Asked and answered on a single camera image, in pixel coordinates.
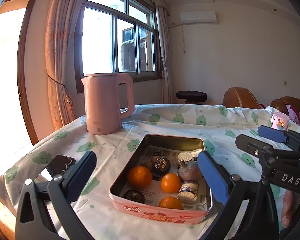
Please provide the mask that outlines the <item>person's right hand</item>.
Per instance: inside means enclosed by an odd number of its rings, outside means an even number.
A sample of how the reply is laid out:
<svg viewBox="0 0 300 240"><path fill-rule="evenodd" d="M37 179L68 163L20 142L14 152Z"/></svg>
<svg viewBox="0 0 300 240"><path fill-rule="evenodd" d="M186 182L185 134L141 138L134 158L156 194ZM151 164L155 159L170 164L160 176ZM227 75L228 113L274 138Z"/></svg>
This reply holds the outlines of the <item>person's right hand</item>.
<svg viewBox="0 0 300 240"><path fill-rule="evenodd" d="M290 225L293 215L293 206L294 193L292 191L286 190L283 198L283 208L281 212L281 223L283 228L287 228Z"/></svg>

